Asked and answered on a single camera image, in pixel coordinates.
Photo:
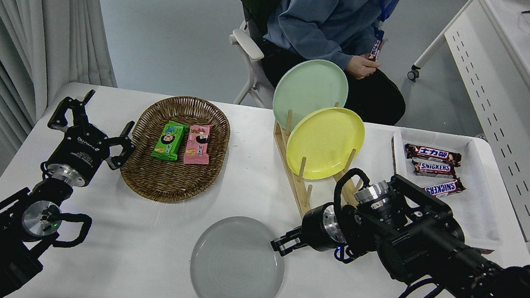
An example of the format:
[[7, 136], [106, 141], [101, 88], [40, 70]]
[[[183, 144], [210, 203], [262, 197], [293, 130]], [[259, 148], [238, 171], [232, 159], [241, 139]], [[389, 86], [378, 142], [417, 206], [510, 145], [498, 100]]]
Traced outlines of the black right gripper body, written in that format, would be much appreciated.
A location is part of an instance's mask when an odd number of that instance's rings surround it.
[[300, 240], [311, 248], [321, 252], [337, 248], [339, 234], [333, 204], [323, 204], [304, 215]]

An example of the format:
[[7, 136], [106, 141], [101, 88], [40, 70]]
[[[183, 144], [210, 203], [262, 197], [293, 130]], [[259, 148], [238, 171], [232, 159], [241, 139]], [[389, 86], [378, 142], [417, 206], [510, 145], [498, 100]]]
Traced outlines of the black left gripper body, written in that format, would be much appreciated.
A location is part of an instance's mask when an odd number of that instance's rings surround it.
[[110, 156], [108, 136], [95, 126], [71, 126], [63, 140], [49, 157], [48, 171], [58, 167], [76, 171], [83, 179], [91, 179], [102, 161]]

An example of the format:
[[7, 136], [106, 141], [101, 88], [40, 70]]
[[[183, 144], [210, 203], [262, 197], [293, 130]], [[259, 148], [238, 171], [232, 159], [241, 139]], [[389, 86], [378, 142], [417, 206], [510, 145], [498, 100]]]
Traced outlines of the person's hand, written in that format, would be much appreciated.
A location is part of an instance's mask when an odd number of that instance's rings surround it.
[[345, 71], [357, 80], [367, 78], [381, 67], [379, 61], [373, 61], [370, 54], [361, 54], [351, 57]]

